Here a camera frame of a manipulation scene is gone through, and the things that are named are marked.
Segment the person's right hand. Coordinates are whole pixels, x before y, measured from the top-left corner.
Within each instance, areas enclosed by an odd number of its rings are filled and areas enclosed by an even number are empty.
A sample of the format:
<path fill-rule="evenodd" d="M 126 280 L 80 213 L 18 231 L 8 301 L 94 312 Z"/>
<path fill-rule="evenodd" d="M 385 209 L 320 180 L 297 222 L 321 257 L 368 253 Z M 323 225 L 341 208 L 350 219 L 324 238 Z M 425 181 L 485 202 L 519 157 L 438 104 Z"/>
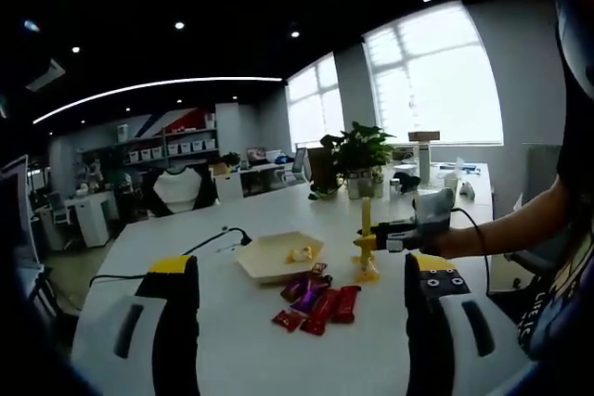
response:
<path fill-rule="evenodd" d="M 458 252 L 458 230 L 450 229 L 423 240 L 420 252 L 445 259 L 454 259 Z"/>

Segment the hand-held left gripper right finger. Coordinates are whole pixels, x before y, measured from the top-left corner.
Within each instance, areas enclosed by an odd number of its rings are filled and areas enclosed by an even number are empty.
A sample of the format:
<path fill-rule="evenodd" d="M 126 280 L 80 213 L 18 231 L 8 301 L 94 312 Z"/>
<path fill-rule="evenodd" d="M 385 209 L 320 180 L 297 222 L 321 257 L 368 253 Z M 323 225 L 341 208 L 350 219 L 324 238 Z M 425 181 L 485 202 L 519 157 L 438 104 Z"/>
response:
<path fill-rule="evenodd" d="M 516 325 L 446 261 L 405 258 L 408 395 L 501 395 L 531 361 Z"/>

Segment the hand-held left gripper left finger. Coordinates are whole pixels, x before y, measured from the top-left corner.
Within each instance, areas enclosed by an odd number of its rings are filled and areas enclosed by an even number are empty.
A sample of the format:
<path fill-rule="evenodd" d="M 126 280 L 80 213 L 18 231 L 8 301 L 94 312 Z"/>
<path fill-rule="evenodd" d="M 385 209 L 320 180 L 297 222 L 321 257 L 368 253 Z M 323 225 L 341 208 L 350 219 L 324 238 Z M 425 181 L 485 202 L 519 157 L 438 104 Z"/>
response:
<path fill-rule="evenodd" d="M 90 325 L 73 361 L 100 395 L 198 395 L 198 259 L 162 259 Z"/>

